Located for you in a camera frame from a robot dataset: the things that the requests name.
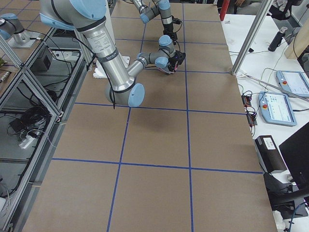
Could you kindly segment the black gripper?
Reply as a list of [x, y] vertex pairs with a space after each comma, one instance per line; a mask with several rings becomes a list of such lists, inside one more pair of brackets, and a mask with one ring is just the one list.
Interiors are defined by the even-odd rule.
[[163, 34], [164, 35], [170, 35], [171, 39], [173, 41], [176, 41], [178, 39], [177, 33], [174, 33], [174, 26], [173, 23], [169, 23], [169, 24], [163, 24]]
[[169, 58], [168, 71], [176, 72], [179, 65], [179, 58]]

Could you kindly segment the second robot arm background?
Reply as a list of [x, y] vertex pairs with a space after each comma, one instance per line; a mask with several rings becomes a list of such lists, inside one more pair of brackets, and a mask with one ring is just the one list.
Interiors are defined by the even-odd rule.
[[30, 49], [34, 40], [30, 39], [30, 33], [13, 13], [0, 16], [0, 36], [8, 41], [12, 48]]

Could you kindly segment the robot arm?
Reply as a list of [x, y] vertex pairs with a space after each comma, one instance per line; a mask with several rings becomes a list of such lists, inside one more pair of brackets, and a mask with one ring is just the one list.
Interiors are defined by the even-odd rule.
[[77, 30], [83, 34], [109, 80], [106, 98], [113, 104], [138, 107], [143, 102], [145, 88], [136, 82], [137, 75], [149, 64], [154, 64], [164, 73], [175, 73], [185, 54], [175, 49], [177, 34], [173, 31], [173, 23], [178, 20], [172, 16], [168, 0], [156, 0], [151, 8], [141, 0], [133, 0], [132, 4], [139, 10], [143, 23], [159, 15], [164, 34], [159, 38], [157, 52], [139, 53], [128, 67], [125, 67], [106, 27], [109, 11], [106, 1], [42, 0], [40, 17], [43, 23], [51, 27]]
[[182, 24], [182, 21], [172, 15], [169, 0], [154, 0], [152, 7], [146, 6], [142, 0], [130, 0], [129, 2], [138, 9], [140, 19], [144, 24], [147, 24], [159, 15], [164, 28], [163, 34], [168, 35], [173, 40], [173, 43], [176, 44], [178, 37], [177, 32], [174, 31], [173, 24], [179, 25]]

